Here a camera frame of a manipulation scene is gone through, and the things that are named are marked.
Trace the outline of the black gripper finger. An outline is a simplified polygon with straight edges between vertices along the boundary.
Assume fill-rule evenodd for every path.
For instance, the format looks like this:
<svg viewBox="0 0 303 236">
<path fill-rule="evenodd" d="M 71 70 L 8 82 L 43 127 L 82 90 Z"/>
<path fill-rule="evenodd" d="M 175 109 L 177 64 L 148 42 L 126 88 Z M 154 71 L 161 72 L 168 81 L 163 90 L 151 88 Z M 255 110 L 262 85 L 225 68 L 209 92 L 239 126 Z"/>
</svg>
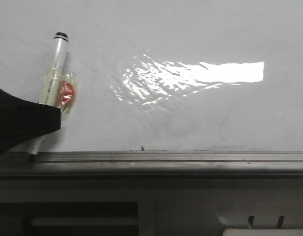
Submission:
<svg viewBox="0 0 303 236">
<path fill-rule="evenodd" d="M 29 102 L 0 89 L 0 156 L 18 144 L 60 128 L 59 108 Z"/>
</svg>

